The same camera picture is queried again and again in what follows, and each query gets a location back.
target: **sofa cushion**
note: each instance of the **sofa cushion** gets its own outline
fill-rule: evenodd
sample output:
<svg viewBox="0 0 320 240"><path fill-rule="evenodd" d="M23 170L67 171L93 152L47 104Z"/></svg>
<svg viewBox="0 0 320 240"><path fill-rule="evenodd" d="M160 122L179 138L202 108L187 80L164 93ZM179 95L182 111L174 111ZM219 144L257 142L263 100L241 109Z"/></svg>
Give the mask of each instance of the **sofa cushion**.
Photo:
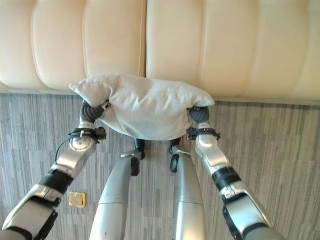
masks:
<svg viewBox="0 0 320 240"><path fill-rule="evenodd" d="M115 131L145 140L171 140L186 133L188 108L214 104L205 91L184 82L125 74L89 77L70 88L92 107L106 100L100 120Z"/></svg>

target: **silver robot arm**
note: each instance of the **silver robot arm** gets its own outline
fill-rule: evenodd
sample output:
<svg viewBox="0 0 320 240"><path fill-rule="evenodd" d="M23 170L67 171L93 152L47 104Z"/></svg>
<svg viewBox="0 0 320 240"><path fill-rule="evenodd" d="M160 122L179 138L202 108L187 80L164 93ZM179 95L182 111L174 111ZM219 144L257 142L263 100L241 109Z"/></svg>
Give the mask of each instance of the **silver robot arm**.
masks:
<svg viewBox="0 0 320 240"><path fill-rule="evenodd" d="M222 210L232 236L237 240L284 240L272 228L266 210L255 194L241 180L218 147L220 135L209 124L207 107L193 107L189 115L197 128L187 130L187 138L195 140L196 153L210 174L224 203Z"/></svg>
<svg viewBox="0 0 320 240"><path fill-rule="evenodd" d="M0 231L1 240L43 240L47 237L58 216L54 208L96 150L98 140L106 139L105 129L94 129L94 121L107 107L108 104L103 104L92 108L83 102L80 124L69 134L68 148L56 159L44 179L34 185L6 217Z"/></svg>

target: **black joint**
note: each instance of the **black joint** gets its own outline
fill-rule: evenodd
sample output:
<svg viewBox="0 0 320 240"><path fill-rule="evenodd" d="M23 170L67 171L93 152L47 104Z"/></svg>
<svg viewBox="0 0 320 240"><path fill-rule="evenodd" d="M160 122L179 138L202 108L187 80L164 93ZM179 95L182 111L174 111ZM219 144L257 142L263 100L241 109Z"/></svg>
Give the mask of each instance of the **black joint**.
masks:
<svg viewBox="0 0 320 240"><path fill-rule="evenodd" d="M136 150L141 152L141 160L144 159L145 155L146 155L146 153L145 153L145 140L135 138L134 139L134 147Z"/></svg>
<svg viewBox="0 0 320 240"><path fill-rule="evenodd" d="M170 162L170 171L176 173L178 169L179 154L173 154Z"/></svg>
<svg viewBox="0 0 320 240"><path fill-rule="evenodd" d="M209 109L207 106L193 106L189 109L189 115L197 124L209 121L210 116Z"/></svg>
<svg viewBox="0 0 320 240"><path fill-rule="evenodd" d="M247 234L250 233L252 230L255 230L258 228L268 228L268 226L263 222L258 222L258 223L251 225L251 226L248 226L242 232L243 239L245 239Z"/></svg>
<svg viewBox="0 0 320 240"><path fill-rule="evenodd" d="M51 187L64 194L73 180L71 176L55 169L49 171L39 184Z"/></svg>
<svg viewBox="0 0 320 240"><path fill-rule="evenodd" d="M170 140L169 149L168 149L170 154L172 154L172 148L175 145L179 145L180 144L180 140L181 140L181 137L178 137L176 139Z"/></svg>
<svg viewBox="0 0 320 240"><path fill-rule="evenodd" d="M228 226L228 229L229 229L232 237L237 240L243 240L241 234L239 233L236 225L234 224L234 221L232 220L232 218L226 208L226 205L223 206L222 214L223 214L225 223Z"/></svg>
<svg viewBox="0 0 320 240"><path fill-rule="evenodd" d="M61 203L61 199L58 198L58 197L54 201L49 201L49 200L44 199L44 198L39 197L39 196L32 196L30 199L35 201L35 202L37 202L37 203L39 203L39 204L43 204L43 205L46 205L46 206L51 207L51 208L58 207L59 204Z"/></svg>
<svg viewBox="0 0 320 240"><path fill-rule="evenodd" d="M31 233L28 232L27 230L20 228L20 227L10 226L10 227L6 228L6 230L11 230L11 231L14 231L14 232L21 234L25 238L25 240L32 240Z"/></svg>
<svg viewBox="0 0 320 240"><path fill-rule="evenodd" d="M211 178L219 191L231 183L241 181L238 173L232 167L220 168L212 174Z"/></svg>
<svg viewBox="0 0 320 240"><path fill-rule="evenodd" d="M131 176L138 176L140 173L140 162L136 157L131 158Z"/></svg>
<svg viewBox="0 0 320 240"><path fill-rule="evenodd" d="M54 226L54 222L56 218L58 217L58 213L56 211L53 211L49 218L46 220L45 224L40 229L39 233L35 236L34 240L42 240L45 239L52 227Z"/></svg>
<svg viewBox="0 0 320 240"><path fill-rule="evenodd" d="M102 106L91 107L89 103L83 101L81 106L80 117L84 121L94 123L103 113L104 108Z"/></svg>

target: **black strap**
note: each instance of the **black strap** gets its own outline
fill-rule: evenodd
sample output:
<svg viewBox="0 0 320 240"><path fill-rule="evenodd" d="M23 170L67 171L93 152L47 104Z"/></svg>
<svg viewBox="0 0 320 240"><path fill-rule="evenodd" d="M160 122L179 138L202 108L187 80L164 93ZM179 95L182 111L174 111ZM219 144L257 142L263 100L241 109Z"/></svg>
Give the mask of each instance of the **black strap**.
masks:
<svg viewBox="0 0 320 240"><path fill-rule="evenodd" d="M186 139L188 140L195 140L198 135L201 134L210 134L215 136L215 138L218 140L220 139L220 133L216 132L213 128L199 128L196 129L194 127L190 127L186 130Z"/></svg>
<svg viewBox="0 0 320 240"><path fill-rule="evenodd" d="M68 139L81 138L83 136L90 137L96 144L99 144L98 140L106 139L106 130L103 127L90 129L90 128L75 128L70 132Z"/></svg>

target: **gray carpet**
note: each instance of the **gray carpet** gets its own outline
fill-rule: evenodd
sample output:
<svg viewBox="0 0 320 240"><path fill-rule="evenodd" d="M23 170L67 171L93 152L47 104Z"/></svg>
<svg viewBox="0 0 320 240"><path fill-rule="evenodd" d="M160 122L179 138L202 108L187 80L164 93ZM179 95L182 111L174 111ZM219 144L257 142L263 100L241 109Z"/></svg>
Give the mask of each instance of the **gray carpet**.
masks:
<svg viewBox="0 0 320 240"><path fill-rule="evenodd" d="M81 99L62 95L1 95L0 224L41 180L57 145L78 126ZM273 225L292 240L320 239L320 107L218 102L210 122L219 146L267 209ZM48 240L86 240L100 194L132 138L107 128L85 169L57 208ZM190 149L202 189L208 239L231 240L222 201L194 143ZM171 240L175 195L168 142L148 141L140 174L129 189L126 240ZM69 191L86 193L83 209L68 206Z"/></svg>

